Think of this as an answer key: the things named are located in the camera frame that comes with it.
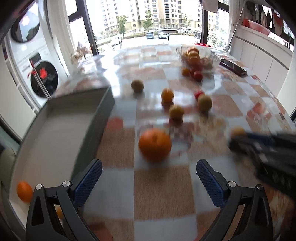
car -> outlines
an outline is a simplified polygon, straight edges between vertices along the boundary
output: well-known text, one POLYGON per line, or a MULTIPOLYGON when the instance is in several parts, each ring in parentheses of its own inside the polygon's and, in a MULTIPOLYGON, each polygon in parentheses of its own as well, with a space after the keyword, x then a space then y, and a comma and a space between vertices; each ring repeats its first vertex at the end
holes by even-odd
POLYGON ((111 40, 111 46, 118 45, 120 43, 121 43, 121 37, 120 36, 116 36, 111 40))
POLYGON ((154 39, 154 33, 153 33, 153 32, 148 32, 148 33, 146 34, 146 38, 147 38, 147 39, 154 39))
POLYGON ((167 36, 166 33, 164 33, 164 32, 160 32, 160 33, 158 34, 158 38, 159 38, 159 39, 167 39, 168 36, 167 36))

washing machine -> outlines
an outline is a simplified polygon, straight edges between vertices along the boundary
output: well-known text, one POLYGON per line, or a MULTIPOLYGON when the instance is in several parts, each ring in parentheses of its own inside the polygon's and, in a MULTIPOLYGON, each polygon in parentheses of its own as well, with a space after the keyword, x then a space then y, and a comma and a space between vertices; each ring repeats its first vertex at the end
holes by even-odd
POLYGON ((35 78, 29 75, 32 71, 30 62, 34 63, 50 95, 67 79, 50 36, 43 0, 34 1, 17 19, 7 35, 7 43, 22 84, 41 108, 47 98, 35 78))

washing machine door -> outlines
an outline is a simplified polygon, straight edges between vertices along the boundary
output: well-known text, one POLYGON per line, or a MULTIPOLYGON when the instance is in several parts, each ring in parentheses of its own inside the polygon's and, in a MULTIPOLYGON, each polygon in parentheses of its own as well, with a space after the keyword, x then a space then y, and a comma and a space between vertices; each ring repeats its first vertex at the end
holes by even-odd
POLYGON ((35 2, 12 25, 11 37, 18 43, 28 42, 38 33, 39 27, 38 5, 35 2))
MULTIPOLYGON (((56 68, 47 61, 39 62, 35 66, 35 68, 48 93, 52 95, 56 91, 59 82, 56 68)), ((41 87, 39 86, 37 80, 33 75, 31 75, 31 86, 36 95, 41 98, 46 98, 45 94, 43 93, 41 87)))

table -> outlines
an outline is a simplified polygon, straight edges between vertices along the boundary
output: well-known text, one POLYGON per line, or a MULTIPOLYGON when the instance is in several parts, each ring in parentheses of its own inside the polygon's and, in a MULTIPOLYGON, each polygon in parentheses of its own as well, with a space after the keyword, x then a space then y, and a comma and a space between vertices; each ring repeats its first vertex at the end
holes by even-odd
MULTIPOLYGON (((260 79, 226 52, 212 49, 244 68, 241 78, 219 66, 202 84, 181 75, 181 62, 172 45, 124 49, 93 57, 78 69, 56 95, 111 85, 115 106, 105 127, 96 157, 103 173, 90 194, 83 216, 95 231, 103 226, 117 240, 199 240, 219 212, 199 177, 196 163, 205 158, 214 170, 240 186, 254 187, 254 167, 247 157, 238 157, 227 147, 229 131, 294 131, 295 127, 279 101, 260 79), (144 81, 144 92, 133 94, 131 81, 144 81), (183 106, 183 125, 168 122, 161 105, 163 88, 174 91, 174 103, 183 106), (213 100, 208 119, 196 110, 194 92, 203 90, 213 100), (249 116, 257 103, 265 108, 266 123, 249 116), (151 166, 138 149, 140 134, 149 127, 169 133, 173 148, 167 160, 151 166)), ((277 237, 293 213, 292 201, 264 184, 277 237)), ((235 230, 237 213, 227 237, 235 230)))

fruit bowl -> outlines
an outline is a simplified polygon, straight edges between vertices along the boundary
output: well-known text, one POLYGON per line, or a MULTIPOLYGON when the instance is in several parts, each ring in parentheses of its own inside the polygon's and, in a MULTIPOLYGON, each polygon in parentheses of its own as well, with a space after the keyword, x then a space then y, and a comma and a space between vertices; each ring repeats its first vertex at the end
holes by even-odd
POLYGON ((202 73, 212 73, 220 63, 219 56, 208 47, 183 45, 177 49, 177 53, 184 68, 198 70, 202 73))

